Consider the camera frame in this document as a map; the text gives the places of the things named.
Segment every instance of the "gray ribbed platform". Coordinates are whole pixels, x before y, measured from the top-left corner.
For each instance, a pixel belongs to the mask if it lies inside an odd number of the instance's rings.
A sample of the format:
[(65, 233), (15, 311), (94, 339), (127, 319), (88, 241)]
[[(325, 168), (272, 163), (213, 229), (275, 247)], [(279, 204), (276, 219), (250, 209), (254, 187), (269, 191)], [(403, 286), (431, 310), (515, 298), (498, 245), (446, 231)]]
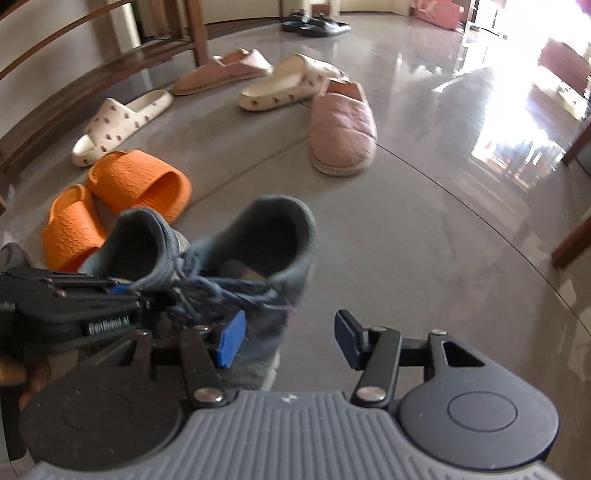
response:
[(542, 463), (474, 473), (418, 451), (382, 410), (357, 408), (340, 391), (242, 392), (231, 405), (195, 412), (163, 452), (106, 472), (39, 464), (27, 480), (556, 480)]

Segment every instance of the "shoe insole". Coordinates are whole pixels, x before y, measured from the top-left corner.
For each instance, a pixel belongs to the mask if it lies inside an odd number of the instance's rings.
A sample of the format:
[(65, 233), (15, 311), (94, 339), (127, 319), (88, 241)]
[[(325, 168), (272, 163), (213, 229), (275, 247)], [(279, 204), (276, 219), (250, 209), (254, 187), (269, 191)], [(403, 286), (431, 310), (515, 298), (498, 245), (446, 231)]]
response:
[(253, 225), (241, 238), (227, 258), (238, 260), (257, 274), (268, 278), (284, 270), (297, 255), (296, 228), (287, 218), (271, 218)]
[(158, 246), (147, 227), (133, 225), (125, 235), (125, 248), (118, 248), (106, 266), (108, 277), (136, 281), (153, 269), (158, 258)]

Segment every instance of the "floor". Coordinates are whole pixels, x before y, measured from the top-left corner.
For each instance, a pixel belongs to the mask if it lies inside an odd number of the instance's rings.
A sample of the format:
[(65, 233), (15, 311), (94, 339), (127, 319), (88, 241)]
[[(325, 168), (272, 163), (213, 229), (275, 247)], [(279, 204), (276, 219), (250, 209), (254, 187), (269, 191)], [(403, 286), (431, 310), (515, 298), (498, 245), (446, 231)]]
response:
[[(175, 99), (123, 149), (141, 148), (189, 176), (193, 201), (174, 225), (189, 239), (221, 229), (264, 193), (311, 207), (318, 268), (290, 322), (276, 389), (351, 392), (358, 375), (333, 340), (337, 309), (410, 337), (443, 328), (550, 396), (561, 430), (549, 465), (588, 480), (591, 251), (564, 271), (549, 259), (591, 207), (589, 176), (577, 163), (557, 164), (576, 123), (532, 87), (535, 61), (505, 43), (395, 15), (345, 20), (353, 28), (340, 38), (303, 39), (270, 25), (212, 40), (210, 52), (257, 48), (275, 64), (303, 53), (362, 83), (379, 144), (363, 175), (314, 170), (310, 102), (245, 112), (236, 99), (247, 82)], [(192, 68), (182, 54), (109, 95), (129, 101)], [(3, 240), (20, 242), (40, 264), (51, 201), (85, 176), (69, 160), (80, 129), (22, 173), (12, 210), (0, 216)], [(399, 392), (419, 379), (405, 373)], [(13, 478), (27, 462), (2, 472)]]

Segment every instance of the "hand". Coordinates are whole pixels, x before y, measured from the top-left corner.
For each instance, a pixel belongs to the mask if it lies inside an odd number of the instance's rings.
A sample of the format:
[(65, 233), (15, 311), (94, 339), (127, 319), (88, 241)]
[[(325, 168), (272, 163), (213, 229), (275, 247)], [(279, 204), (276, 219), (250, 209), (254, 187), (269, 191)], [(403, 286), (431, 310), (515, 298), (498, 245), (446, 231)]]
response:
[(51, 381), (51, 366), (45, 356), (37, 358), (31, 368), (14, 358), (0, 356), (0, 387), (26, 384), (25, 390), (18, 399), (18, 409), (23, 410), (31, 397), (45, 388)]

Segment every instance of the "slipper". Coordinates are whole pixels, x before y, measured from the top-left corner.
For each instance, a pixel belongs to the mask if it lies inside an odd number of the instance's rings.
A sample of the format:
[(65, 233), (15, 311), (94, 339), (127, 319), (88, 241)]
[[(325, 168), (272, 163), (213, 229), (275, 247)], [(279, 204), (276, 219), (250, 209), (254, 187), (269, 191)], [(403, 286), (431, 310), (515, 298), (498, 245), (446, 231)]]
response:
[(203, 67), (180, 76), (171, 91), (175, 95), (191, 95), (271, 73), (273, 65), (258, 50), (239, 48), (225, 57), (213, 57)]
[(87, 167), (94, 164), (164, 112), (172, 101), (173, 96), (166, 90), (153, 90), (127, 105), (107, 98), (72, 149), (74, 165)]
[(307, 10), (292, 10), (290, 16), (283, 19), (281, 29), (284, 32), (297, 33), (300, 27), (307, 24), (309, 18)]
[(310, 120), (310, 160), (322, 173), (356, 175), (374, 161), (376, 128), (363, 87), (327, 79), (314, 99)]
[(269, 78), (245, 88), (238, 105), (244, 110), (261, 112), (306, 100), (320, 91), (325, 78), (348, 79), (330, 63), (295, 53)]
[(105, 155), (88, 171), (88, 188), (116, 215), (149, 207), (168, 223), (179, 217), (193, 192), (183, 172), (141, 150)]
[(70, 187), (53, 201), (42, 236), (48, 268), (65, 272), (78, 270), (105, 243), (105, 229), (84, 185)]
[(310, 18), (306, 25), (302, 25), (298, 32), (304, 37), (333, 37), (351, 30), (346, 23), (337, 22), (326, 15)]

